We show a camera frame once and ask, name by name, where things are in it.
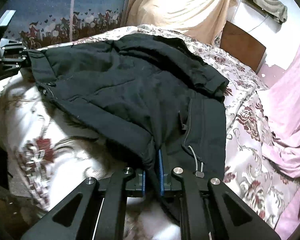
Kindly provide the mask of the olive green draped cloth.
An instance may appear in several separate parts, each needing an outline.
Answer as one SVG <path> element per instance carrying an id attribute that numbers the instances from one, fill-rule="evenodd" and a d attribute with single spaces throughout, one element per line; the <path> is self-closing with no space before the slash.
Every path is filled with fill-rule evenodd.
<path id="1" fill-rule="evenodd" d="M 287 7 L 279 0 L 253 0 L 253 3 L 266 11 L 277 23 L 287 21 Z"/>

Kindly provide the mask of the black padded jacket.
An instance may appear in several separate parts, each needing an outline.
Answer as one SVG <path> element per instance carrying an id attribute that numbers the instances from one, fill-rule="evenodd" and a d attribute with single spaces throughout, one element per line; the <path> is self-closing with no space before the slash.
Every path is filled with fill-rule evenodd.
<path id="1" fill-rule="evenodd" d="M 183 40 L 136 33 L 27 55 L 44 98 L 145 169 L 156 194 L 162 149 L 176 166 L 223 176 L 229 81 Z"/>

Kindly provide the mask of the brown wooden headboard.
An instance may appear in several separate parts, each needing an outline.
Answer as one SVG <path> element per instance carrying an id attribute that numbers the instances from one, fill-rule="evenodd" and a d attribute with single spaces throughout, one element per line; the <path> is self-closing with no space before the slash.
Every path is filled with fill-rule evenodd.
<path id="1" fill-rule="evenodd" d="M 261 42 L 229 21 L 226 21 L 223 28 L 219 47 L 249 66 L 255 73 L 266 56 L 266 47 Z"/>

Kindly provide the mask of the floral satin bedspread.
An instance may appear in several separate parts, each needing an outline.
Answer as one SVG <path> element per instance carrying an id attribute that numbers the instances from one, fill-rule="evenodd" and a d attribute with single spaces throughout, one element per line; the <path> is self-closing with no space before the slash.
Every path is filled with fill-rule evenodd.
<path id="1" fill-rule="evenodd" d="M 280 215 L 300 189 L 300 181 L 281 173 L 262 154 L 262 146 L 272 145 L 274 139 L 258 96 L 267 87 L 248 66 L 220 48 L 147 24 L 37 50 L 119 40 L 136 33 L 183 40 L 190 52 L 229 81 L 224 92 L 224 174 L 206 176 L 202 167 L 186 170 L 219 178 L 275 231 Z M 0 81 L 0 146 L 17 166 L 35 214 L 46 215 L 88 177 L 106 179 L 130 167 L 145 172 L 145 193 L 127 199 L 123 239 L 181 239 L 177 201 L 156 194 L 147 183 L 145 169 L 122 158 L 108 139 L 46 100 L 31 66 Z"/>

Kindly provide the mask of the pink curtain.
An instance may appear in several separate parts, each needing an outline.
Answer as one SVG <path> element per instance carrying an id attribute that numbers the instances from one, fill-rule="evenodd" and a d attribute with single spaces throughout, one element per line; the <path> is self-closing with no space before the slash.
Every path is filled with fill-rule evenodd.
<path id="1" fill-rule="evenodd" d="M 274 133 L 272 145 L 262 146 L 263 156 L 284 175 L 300 178 L 300 46 L 281 79 L 258 96 Z M 280 215 L 275 231 L 288 239 L 299 224 L 300 189 Z"/>

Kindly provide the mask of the blue starry patterned curtain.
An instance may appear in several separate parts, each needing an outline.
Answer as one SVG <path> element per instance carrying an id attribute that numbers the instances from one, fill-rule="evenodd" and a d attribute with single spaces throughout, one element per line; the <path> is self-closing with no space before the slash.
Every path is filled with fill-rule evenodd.
<path id="1" fill-rule="evenodd" d="M 124 24 L 128 0 L 8 0 L 15 14 L 4 37 L 39 49 L 76 41 Z"/>

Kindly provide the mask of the beige hanging sheet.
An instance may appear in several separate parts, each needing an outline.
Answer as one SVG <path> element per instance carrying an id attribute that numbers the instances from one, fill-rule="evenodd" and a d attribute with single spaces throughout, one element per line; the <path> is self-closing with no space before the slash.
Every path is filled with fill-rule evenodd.
<path id="1" fill-rule="evenodd" d="M 128 25 L 151 24 L 175 30 L 205 44 L 215 44 L 236 0 L 136 0 Z"/>

